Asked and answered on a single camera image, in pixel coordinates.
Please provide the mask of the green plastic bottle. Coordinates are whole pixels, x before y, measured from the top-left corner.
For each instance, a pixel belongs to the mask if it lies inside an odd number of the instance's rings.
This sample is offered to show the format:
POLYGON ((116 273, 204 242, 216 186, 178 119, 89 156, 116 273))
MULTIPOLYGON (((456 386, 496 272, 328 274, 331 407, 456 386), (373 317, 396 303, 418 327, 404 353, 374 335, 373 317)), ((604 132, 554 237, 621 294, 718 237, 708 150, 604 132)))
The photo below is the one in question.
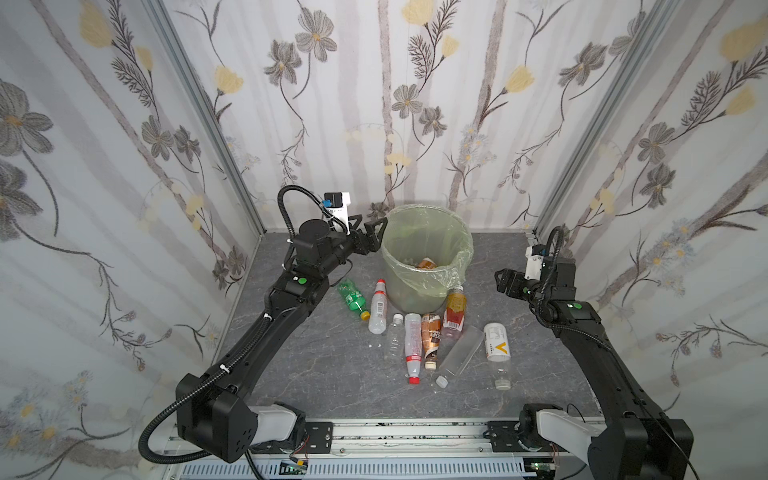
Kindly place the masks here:
POLYGON ((350 311, 355 312, 363 321, 370 319, 365 297, 352 280, 342 280, 337 285, 337 291, 350 311))

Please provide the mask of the brown label coffee bottle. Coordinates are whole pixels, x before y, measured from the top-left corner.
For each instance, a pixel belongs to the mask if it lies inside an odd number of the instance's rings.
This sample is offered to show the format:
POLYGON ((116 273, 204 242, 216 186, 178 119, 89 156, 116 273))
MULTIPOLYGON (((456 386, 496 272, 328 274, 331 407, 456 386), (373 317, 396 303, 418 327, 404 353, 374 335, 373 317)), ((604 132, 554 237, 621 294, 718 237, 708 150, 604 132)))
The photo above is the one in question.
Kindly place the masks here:
POLYGON ((421 270, 431 270, 438 267, 438 265, 430 258, 424 258, 421 260, 416 267, 421 270))

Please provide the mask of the white label yellow V bottle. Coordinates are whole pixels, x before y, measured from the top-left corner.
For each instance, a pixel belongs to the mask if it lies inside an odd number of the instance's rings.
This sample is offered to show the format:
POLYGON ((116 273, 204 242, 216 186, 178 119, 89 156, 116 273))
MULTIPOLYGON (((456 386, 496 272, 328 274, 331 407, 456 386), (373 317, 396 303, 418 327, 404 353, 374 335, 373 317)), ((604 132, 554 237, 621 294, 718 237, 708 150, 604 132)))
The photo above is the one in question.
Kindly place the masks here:
POLYGON ((492 322, 484 326, 485 353, 492 372, 494 387, 500 391, 511 389, 511 354, 506 328, 492 322))

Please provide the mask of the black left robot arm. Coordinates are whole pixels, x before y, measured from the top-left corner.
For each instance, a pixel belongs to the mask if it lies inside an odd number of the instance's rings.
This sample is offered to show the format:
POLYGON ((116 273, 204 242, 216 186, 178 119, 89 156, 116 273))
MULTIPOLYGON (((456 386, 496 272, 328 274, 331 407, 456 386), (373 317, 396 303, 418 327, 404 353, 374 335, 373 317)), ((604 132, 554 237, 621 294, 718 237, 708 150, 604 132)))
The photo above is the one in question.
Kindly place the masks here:
POLYGON ((349 233, 334 231, 319 219, 300 226, 257 321, 217 364, 200 376, 186 375, 177 385, 178 435, 198 449, 181 462, 215 456, 233 463, 253 445, 289 448, 304 440, 302 412, 282 403, 254 408, 247 399, 283 343, 321 303, 330 274, 353 254, 378 251, 387 223, 382 218, 362 229, 351 227, 349 233))

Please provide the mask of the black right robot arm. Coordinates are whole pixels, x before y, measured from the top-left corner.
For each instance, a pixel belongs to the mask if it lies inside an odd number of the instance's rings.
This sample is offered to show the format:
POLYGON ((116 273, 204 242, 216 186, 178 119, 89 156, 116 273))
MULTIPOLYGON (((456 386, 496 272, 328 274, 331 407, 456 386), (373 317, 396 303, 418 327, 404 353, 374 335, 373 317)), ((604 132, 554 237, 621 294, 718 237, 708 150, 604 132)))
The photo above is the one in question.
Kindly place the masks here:
POLYGON ((595 479, 682 479, 692 471, 692 430, 650 398, 608 340, 598 313, 576 299, 574 264, 548 258, 538 280, 512 269, 494 277, 499 292, 525 301, 568 349, 603 414, 601 423, 589 424, 555 405, 527 404, 515 428, 520 445, 555 444, 595 479))

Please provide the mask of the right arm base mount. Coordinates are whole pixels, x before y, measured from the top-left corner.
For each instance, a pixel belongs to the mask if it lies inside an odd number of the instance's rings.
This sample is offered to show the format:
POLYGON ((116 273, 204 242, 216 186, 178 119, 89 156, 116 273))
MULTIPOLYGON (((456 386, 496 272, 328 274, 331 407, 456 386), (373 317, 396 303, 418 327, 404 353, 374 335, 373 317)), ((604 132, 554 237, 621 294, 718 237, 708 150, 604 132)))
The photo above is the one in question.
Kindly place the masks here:
POLYGON ((545 452, 552 453, 552 447, 537 430, 536 414, 541 410, 564 409, 549 403, 528 403, 522 407, 517 420, 491 420, 486 424, 483 438, 490 441, 494 453, 545 452))

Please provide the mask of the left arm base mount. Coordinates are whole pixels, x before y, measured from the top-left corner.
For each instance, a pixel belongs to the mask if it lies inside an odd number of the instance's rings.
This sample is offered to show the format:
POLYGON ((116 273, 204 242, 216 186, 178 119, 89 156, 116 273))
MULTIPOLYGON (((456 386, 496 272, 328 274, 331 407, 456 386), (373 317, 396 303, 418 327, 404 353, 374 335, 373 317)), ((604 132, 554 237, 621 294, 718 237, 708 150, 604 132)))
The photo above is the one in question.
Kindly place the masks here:
POLYGON ((309 421, 306 414, 287 404, 251 406, 258 428, 249 448, 252 454, 329 454, 334 424, 309 421))

